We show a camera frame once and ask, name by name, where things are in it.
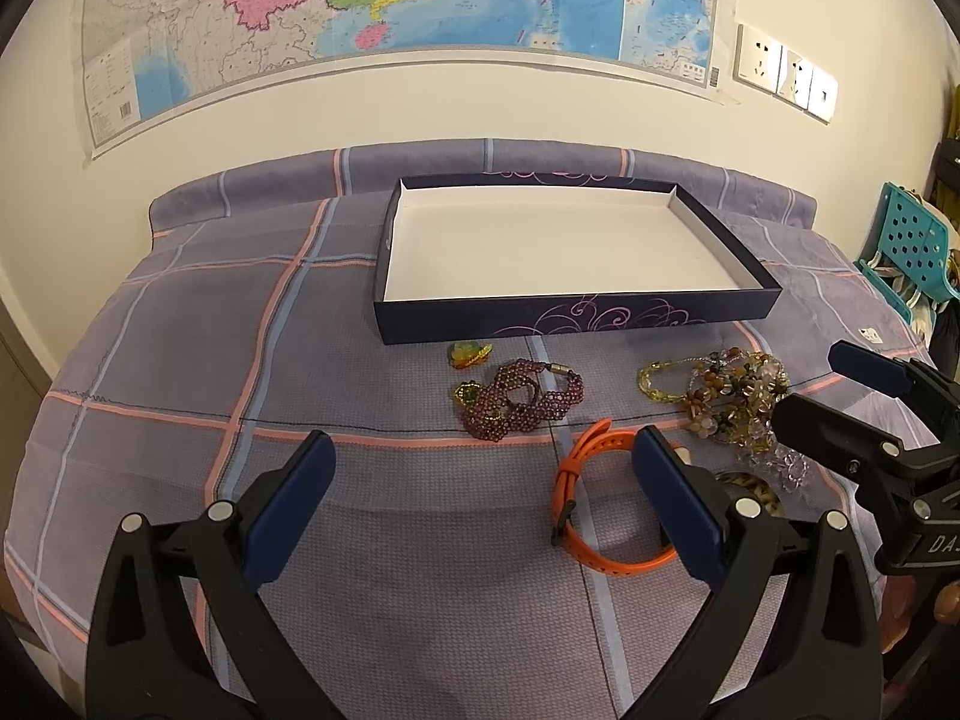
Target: jewelry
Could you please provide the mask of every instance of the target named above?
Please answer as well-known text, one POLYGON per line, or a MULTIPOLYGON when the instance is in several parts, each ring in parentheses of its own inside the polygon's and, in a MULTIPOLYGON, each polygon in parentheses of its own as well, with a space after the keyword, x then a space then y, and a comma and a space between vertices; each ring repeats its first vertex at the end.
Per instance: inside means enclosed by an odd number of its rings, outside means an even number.
POLYGON ((448 351, 450 365, 453 365, 456 370, 462 370, 471 365, 479 365, 480 362, 490 357, 491 351, 493 351, 493 346, 489 343, 484 346, 477 341, 457 341, 450 346, 448 351))
POLYGON ((584 380, 556 362, 514 360, 498 368, 491 384, 462 382, 453 397, 463 407, 460 418, 467 432, 474 439, 498 442, 511 431, 529 433, 544 421, 563 419, 584 399, 584 380), (543 391, 536 375, 544 370, 565 376, 566 389, 543 391), (528 399, 511 399, 516 389, 526 389, 528 399))
POLYGON ((570 514, 577 505, 574 500, 574 488, 583 471, 584 463, 601 452, 617 449, 630 451, 634 448, 635 432, 630 430, 611 430, 611 420, 602 419, 584 433, 570 450, 570 454, 557 469, 557 478, 553 487, 554 529, 550 542, 554 546, 563 546, 577 562, 594 571, 615 577, 628 577, 653 571, 677 557, 677 550, 666 546, 653 560, 624 563, 603 557, 599 552, 587 546, 570 524, 570 514))
POLYGON ((775 357, 732 346, 706 357, 651 362, 637 372, 637 386, 658 403, 683 403, 691 432, 739 447, 741 460, 769 466, 789 491, 803 483, 808 461, 780 445, 770 427, 774 406, 790 388, 784 364, 775 357), (671 394, 657 389, 653 375, 677 365, 691 365, 686 391, 671 394))
POLYGON ((771 517, 786 517, 784 504, 769 483, 746 471, 724 471, 716 476, 725 488, 742 488, 752 495, 771 517))

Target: white label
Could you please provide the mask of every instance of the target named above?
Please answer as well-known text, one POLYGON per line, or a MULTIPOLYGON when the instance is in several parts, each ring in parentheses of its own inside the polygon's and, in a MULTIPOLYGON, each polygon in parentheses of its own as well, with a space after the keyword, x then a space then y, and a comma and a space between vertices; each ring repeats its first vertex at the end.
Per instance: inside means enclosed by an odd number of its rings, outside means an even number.
POLYGON ((707 69, 695 65, 693 62, 680 60, 680 76, 684 79, 703 81, 707 77, 707 69))
POLYGON ((118 43, 85 66, 83 88, 93 142, 109 140, 140 121, 130 41, 118 43))
POLYGON ((867 338, 867 341, 870 341, 870 343, 883 343, 883 338, 880 338, 880 333, 877 333, 872 327, 861 327, 860 334, 864 338, 867 338))

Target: bed sheet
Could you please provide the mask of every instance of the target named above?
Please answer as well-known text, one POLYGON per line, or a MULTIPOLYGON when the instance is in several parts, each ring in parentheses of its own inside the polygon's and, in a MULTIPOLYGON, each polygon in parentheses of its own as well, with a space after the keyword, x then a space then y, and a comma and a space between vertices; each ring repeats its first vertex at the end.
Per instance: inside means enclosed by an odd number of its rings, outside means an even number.
MULTIPOLYGON (((215 499, 238 498, 320 428, 337 447, 336 477, 261 597, 348 717, 618 717, 707 589, 678 562, 618 579, 552 548, 558 461, 608 416, 616 428, 659 425, 696 464, 739 467, 728 448, 686 432, 678 409, 644 397, 639 367, 726 346, 768 351, 784 361, 793 391, 870 419, 907 446, 932 441, 898 402, 830 372, 829 346, 867 346, 864 328, 887 356, 927 357, 809 229, 815 208, 791 189, 677 157, 493 139, 316 152, 170 191, 152 204, 151 254, 71 353, 32 432, 4 543, 25 613, 81 680, 97 581, 121 517, 196 517, 215 499), (397 177, 480 170, 676 181, 784 292, 762 322, 496 340, 488 367, 516 357, 562 362, 582 375, 587 396, 534 433, 472 440, 450 398, 464 377, 445 344, 383 346, 371 290, 397 177)), ((850 485, 814 466, 799 491, 779 491, 791 517, 847 512, 872 565, 877 533, 850 485)), ((576 519, 615 559, 658 547, 626 453, 589 464, 576 519)), ((749 678, 783 589, 771 581, 724 690, 749 678)), ((244 694, 202 597, 195 586, 186 594, 219 679, 244 694)))

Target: blue gripper pad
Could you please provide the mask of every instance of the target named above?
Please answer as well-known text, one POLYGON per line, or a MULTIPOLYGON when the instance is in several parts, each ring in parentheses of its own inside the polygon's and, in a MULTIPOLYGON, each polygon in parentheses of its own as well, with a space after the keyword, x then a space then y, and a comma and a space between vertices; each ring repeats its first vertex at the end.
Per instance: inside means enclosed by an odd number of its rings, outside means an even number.
POLYGON ((727 576, 723 532, 683 473, 683 462, 659 430, 646 427, 637 433, 632 464, 640 488, 656 510, 683 567, 694 579, 717 590, 727 576))
POLYGON ((902 362, 888 360, 855 343, 837 341, 830 347, 827 361, 834 373, 888 397, 902 397, 910 391, 912 383, 902 362))
POLYGON ((283 572, 337 469, 337 452, 326 434, 318 434, 298 452, 293 468, 247 533, 243 575, 254 590, 283 572))

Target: orange watch strap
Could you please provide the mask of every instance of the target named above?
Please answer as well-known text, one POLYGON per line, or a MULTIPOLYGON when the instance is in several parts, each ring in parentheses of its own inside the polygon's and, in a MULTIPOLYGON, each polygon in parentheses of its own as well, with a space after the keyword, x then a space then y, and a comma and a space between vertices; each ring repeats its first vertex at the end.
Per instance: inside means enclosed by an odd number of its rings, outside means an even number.
POLYGON ((553 487, 553 519, 562 527, 559 543, 563 549, 573 556, 574 560, 583 565, 599 571, 602 574, 608 574, 615 577, 628 577, 635 574, 643 574, 647 571, 653 571, 661 565, 669 563, 674 557, 677 557, 677 550, 672 546, 664 547, 659 555, 653 560, 645 562, 617 562, 603 557, 592 547, 580 538, 579 533, 573 529, 569 521, 569 513, 572 511, 574 501, 574 490, 577 479, 583 472, 584 463, 591 457, 601 452, 611 452, 617 449, 630 450, 634 447, 634 433, 629 430, 611 430, 613 424, 609 419, 602 419, 589 427, 584 434, 579 437, 570 454, 563 459, 557 467, 557 476, 553 487))

